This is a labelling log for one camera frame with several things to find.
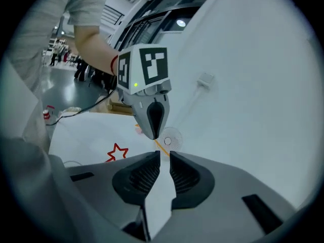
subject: gray floor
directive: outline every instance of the gray floor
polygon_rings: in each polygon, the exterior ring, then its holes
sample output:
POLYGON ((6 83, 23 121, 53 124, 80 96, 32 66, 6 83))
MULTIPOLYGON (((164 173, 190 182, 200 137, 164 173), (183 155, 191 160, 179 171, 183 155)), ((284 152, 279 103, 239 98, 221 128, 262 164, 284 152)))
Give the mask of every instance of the gray floor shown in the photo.
POLYGON ((100 95, 106 95, 104 89, 95 84, 88 87, 89 78, 85 82, 74 79, 74 73, 71 70, 44 67, 40 80, 44 108, 47 105, 54 106, 54 114, 57 115, 68 107, 91 106, 100 95))

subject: red bracelet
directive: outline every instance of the red bracelet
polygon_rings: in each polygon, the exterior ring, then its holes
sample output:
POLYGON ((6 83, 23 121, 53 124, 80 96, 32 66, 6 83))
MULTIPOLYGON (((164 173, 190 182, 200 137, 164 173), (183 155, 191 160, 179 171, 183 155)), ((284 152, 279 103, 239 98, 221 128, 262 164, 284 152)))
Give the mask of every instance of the red bracelet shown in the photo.
POLYGON ((115 60, 118 58, 118 55, 117 56, 115 56, 113 59, 112 59, 112 61, 111 61, 111 64, 110 64, 110 70, 111 70, 111 72, 112 72, 112 74, 114 75, 114 76, 116 76, 115 75, 115 73, 113 72, 113 64, 115 63, 115 60))

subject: gray sleeve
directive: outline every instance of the gray sleeve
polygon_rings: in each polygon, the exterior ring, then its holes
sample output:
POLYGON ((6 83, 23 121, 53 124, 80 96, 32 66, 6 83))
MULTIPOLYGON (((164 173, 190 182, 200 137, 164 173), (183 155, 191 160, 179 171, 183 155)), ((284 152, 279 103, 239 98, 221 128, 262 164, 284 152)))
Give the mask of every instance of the gray sleeve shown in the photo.
POLYGON ((106 0, 71 0, 66 10, 70 13, 68 24, 75 26, 100 26, 106 0))

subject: red star sticker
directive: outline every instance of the red star sticker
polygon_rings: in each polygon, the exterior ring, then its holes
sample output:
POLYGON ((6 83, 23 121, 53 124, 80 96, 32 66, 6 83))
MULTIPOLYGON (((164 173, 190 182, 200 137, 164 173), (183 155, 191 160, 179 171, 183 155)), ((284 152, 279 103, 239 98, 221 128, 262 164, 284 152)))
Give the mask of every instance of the red star sticker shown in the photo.
POLYGON ((115 143, 114 146, 113 146, 113 151, 107 153, 107 155, 110 156, 110 159, 108 159, 106 162, 116 161, 116 158, 112 155, 113 153, 116 152, 116 148, 118 148, 119 151, 124 151, 123 158, 126 158, 126 154, 128 152, 128 148, 120 148, 117 145, 117 143, 115 143))

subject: ceiling light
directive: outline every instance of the ceiling light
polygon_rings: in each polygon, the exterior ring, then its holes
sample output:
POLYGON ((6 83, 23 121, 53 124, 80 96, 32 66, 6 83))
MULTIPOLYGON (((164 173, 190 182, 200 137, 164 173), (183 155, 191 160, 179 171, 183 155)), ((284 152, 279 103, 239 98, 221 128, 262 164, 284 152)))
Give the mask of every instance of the ceiling light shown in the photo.
POLYGON ((186 23, 182 20, 177 20, 177 24, 180 26, 180 27, 186 27, 186 23))

